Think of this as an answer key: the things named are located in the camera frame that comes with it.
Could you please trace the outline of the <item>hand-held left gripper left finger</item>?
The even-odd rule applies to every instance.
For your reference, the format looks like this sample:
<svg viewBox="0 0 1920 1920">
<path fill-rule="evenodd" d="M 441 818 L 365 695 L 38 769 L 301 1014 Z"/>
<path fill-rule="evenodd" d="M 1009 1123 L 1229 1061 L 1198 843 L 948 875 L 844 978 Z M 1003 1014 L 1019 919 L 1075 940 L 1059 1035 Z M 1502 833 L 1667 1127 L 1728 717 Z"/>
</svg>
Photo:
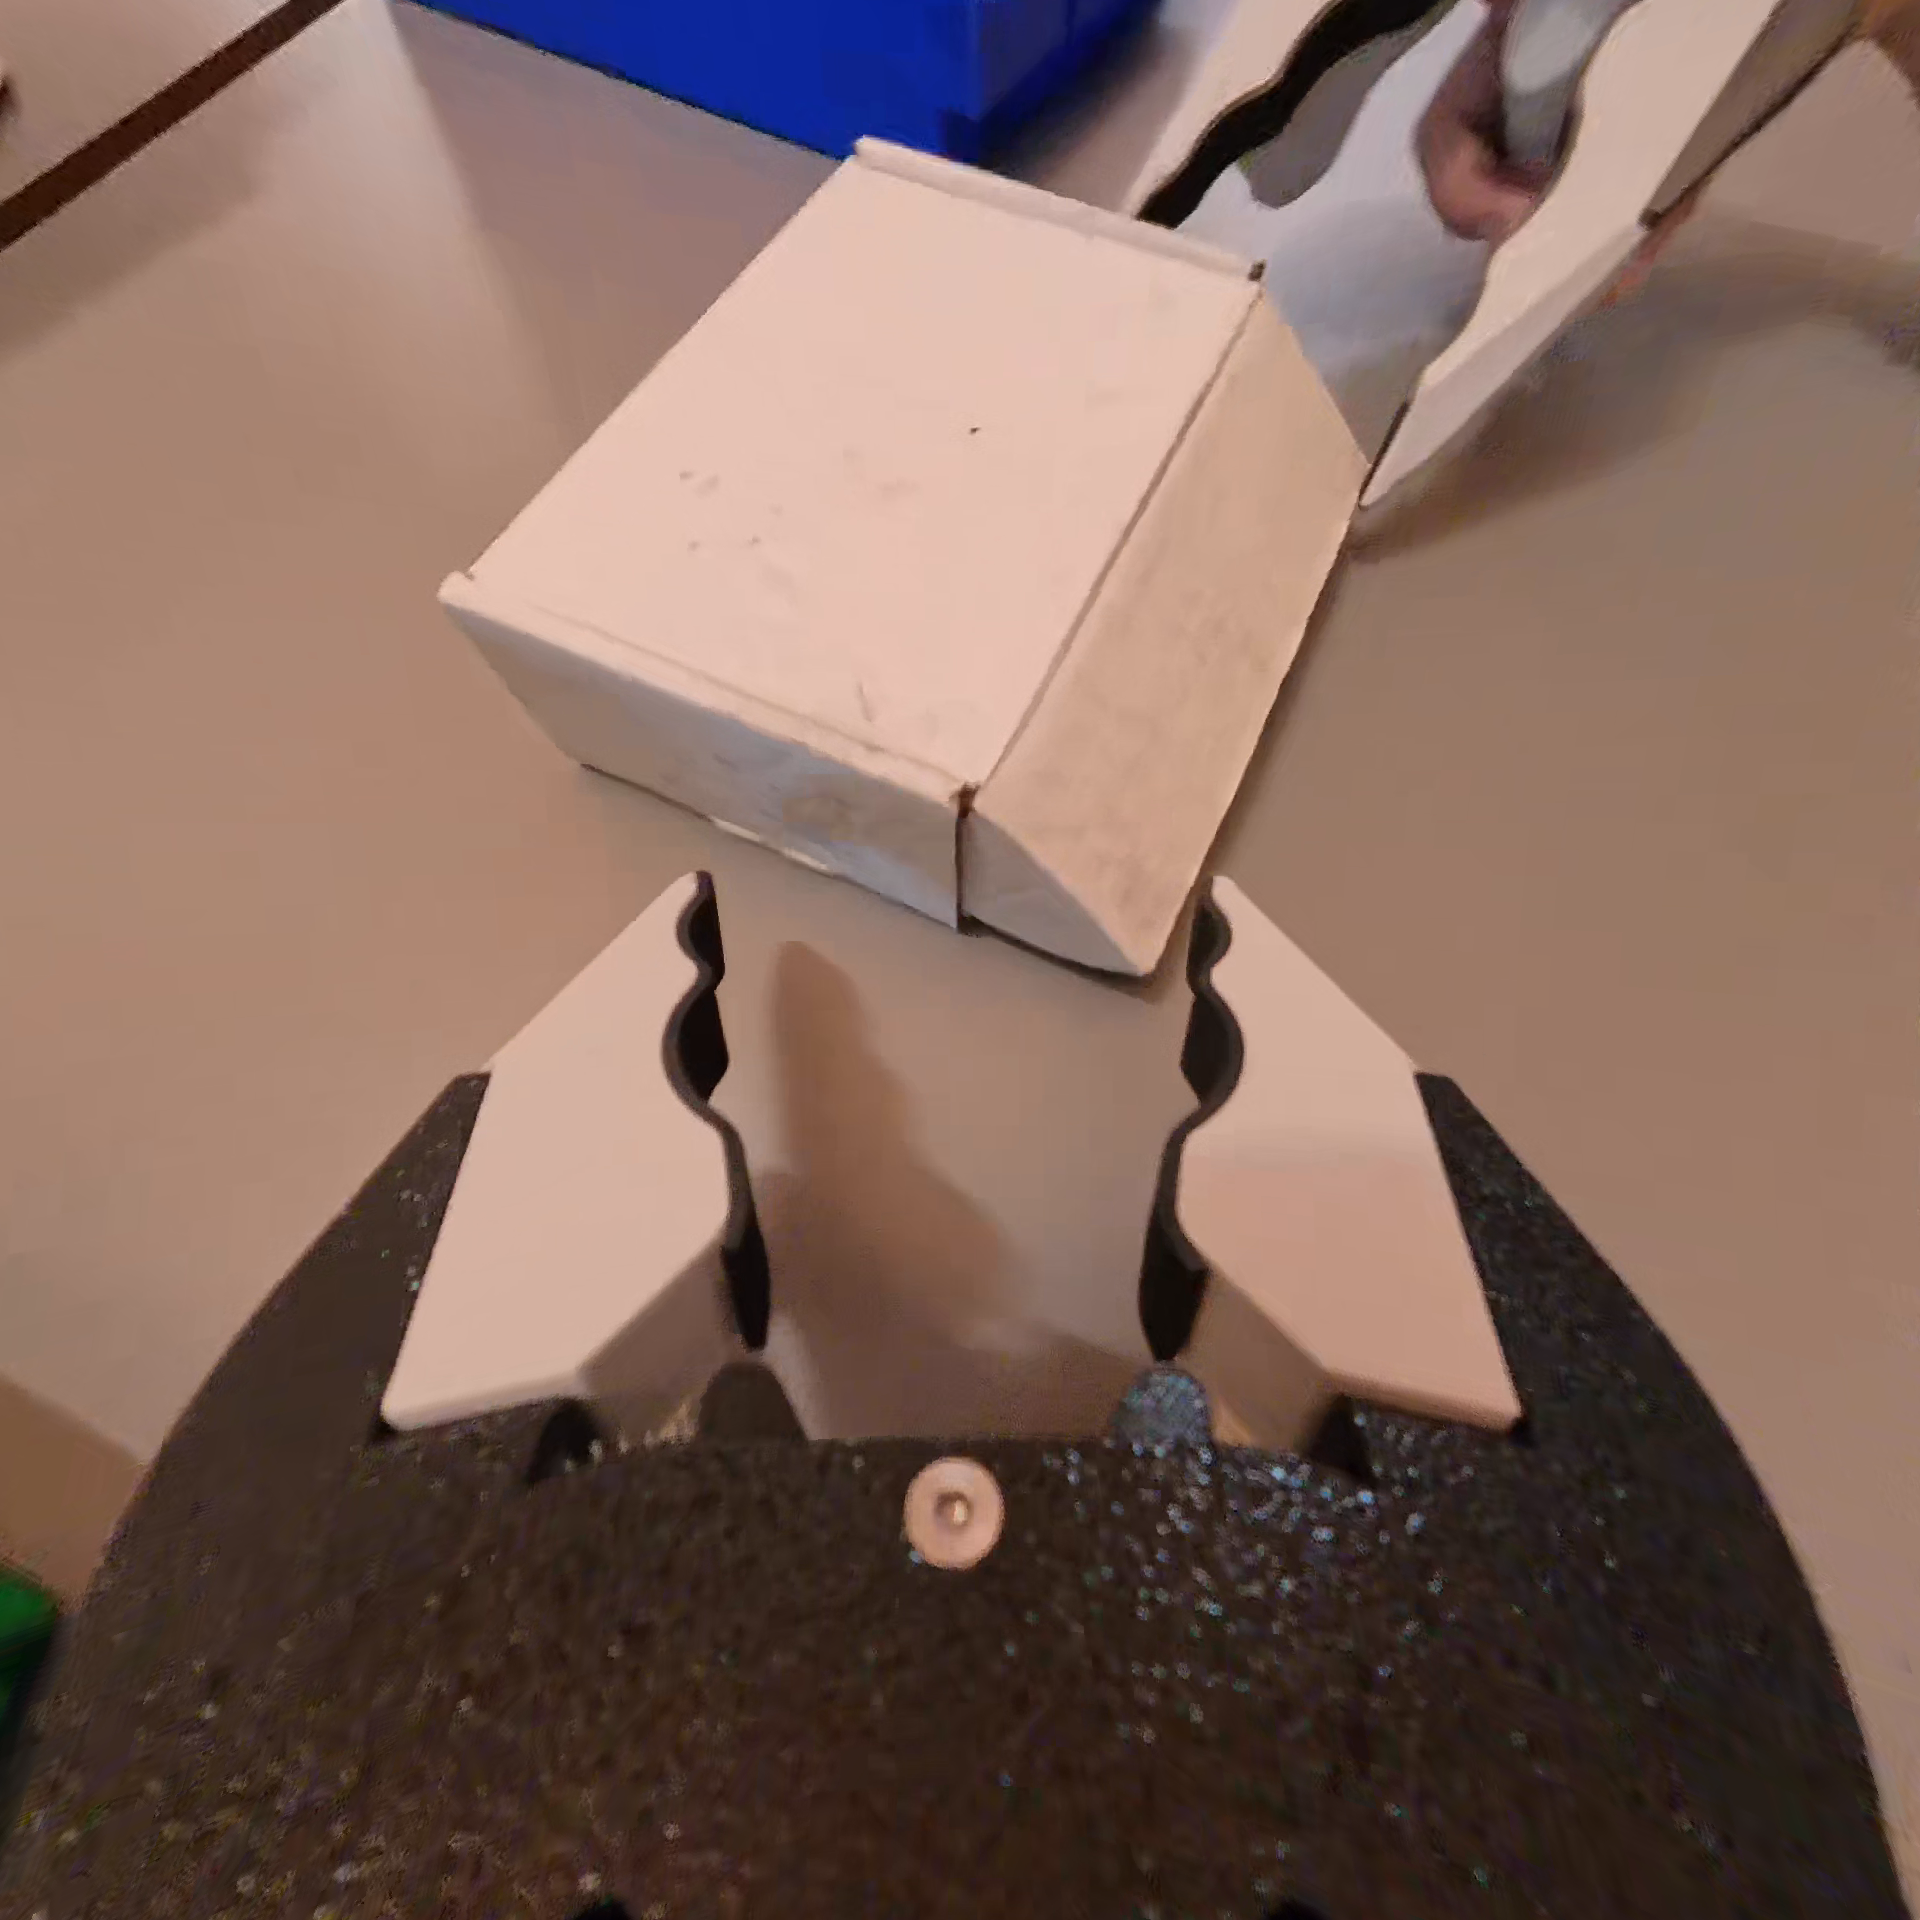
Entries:
<svg viewBox="0 0 1920 1920">
<path fill-rule="evenodd" d="M 673 881 L 488 1066 L 379 1403 L 398 1431 L 578 1401 L 643 1438 L 772 1321 L 713 878 Z"/>
</svg>

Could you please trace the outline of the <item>green plastic bin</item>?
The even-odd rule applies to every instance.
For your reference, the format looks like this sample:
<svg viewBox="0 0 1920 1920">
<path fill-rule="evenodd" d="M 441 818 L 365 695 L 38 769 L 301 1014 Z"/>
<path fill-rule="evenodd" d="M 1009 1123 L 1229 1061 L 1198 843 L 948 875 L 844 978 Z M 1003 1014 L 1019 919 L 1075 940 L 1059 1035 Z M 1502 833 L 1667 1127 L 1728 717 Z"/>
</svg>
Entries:
<svg viewBox="0 0 1920 1920">
<path fill-rule="evenodd" d="M 20 1727 L 62 1623 L 62 1597 L 35 1572 L 3 1561 L 3 1743 Z"/>
</svg>

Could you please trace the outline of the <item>white cardboard mailer box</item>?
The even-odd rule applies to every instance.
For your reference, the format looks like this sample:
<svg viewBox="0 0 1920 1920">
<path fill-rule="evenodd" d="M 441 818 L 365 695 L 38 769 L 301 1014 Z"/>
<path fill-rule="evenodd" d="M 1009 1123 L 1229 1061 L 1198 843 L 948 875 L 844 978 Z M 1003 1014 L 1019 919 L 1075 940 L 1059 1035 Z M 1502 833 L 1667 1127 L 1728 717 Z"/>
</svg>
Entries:
<svg viewBox="0 0 1920 1920">
<path fill-rule="evenodd" d="M 1368 468 L 1253 260 L 864 140 L 438 601 L 580 766 L 1147 977 Z"/>
</svg>

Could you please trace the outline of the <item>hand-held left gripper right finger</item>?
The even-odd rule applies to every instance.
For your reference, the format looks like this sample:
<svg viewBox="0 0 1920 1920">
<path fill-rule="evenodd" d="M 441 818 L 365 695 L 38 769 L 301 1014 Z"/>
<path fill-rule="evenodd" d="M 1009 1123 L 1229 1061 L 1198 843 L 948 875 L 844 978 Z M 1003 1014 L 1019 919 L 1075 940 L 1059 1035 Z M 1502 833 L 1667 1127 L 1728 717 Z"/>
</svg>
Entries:
<svg viewBox="0 0 1920 1920">
<path fill-rule="evenodd" d="M 1153 1358 L 1214 1441 L 1307 1449 L 1338 1409 L 1522 1419 L 1420 1074 L 1234 881 L 1192 919 L 1182 1074 L 1142 1236 Z"/>
</svg>

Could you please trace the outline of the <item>blue plastic bin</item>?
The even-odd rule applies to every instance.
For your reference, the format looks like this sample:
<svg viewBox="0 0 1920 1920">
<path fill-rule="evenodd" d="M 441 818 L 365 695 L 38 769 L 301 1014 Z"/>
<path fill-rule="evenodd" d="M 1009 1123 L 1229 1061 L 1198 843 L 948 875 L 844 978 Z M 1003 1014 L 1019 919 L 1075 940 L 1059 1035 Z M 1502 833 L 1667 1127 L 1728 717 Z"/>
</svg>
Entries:
<svg viewBox="0 0 1920 1920">
<path fill-rule="evenodd" d="M 1150 2 L 432 2 L 432 12 L 845 157 L 979 162 L 1098 68 Z"/>
</svg>

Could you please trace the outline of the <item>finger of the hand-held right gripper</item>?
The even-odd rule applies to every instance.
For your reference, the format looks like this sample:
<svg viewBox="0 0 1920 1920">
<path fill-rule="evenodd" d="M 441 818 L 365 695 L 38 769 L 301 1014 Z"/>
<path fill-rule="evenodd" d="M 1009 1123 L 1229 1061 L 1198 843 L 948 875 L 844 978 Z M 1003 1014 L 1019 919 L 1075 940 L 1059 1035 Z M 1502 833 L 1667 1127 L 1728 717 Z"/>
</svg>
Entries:
<svg viewBox="0 0 1920 1920">
<path fill-rule="evenodd" d="M 1474 310 L 1412 387 L 1368 489 L 1424 481 L 1601 298 L 1648 230 L 1852 37 L 1849 2 L 1627 4 L 1584 71 L 1544 203 L 1490 259 Z"/>
<path fill-rule="evenodd" d="M 1409 47 L 1443 13 L 1441 2 L 1229 4 L 1136 172 L 1133 217 L 1184 225 L 1222 173 L 1284 138 L 1339 66 L 1380 43 Z"/>
</svg>

